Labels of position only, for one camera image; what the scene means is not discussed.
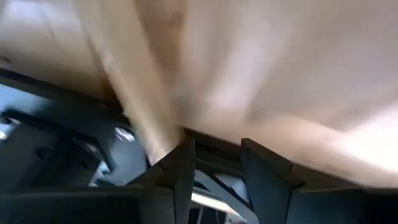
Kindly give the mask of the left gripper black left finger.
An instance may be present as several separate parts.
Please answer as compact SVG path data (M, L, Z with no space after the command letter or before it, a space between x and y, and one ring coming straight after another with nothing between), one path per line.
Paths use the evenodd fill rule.
M195 175L195 140L186 137L146 172L130 181L139 190L143 224L187 224Z

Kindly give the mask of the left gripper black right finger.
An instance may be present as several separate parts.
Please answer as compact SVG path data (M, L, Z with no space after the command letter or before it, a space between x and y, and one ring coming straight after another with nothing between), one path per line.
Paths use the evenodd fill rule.
M259 143L241 141L244 181L260 223L360 223L364 192L296 164Z

